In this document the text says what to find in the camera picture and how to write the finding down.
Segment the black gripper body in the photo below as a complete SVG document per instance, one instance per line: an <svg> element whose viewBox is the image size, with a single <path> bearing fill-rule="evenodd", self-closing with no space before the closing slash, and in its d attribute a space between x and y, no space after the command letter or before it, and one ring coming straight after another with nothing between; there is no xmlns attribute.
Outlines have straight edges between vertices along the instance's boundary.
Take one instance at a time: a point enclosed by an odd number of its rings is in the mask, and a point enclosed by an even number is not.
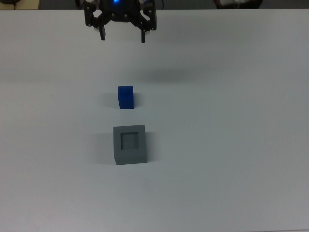
<svg viewBox="0 0 309 232"><path fill-rule="evenodd" d="M116 22L142 22L139 0L101 0L99 20Z"/></svg>

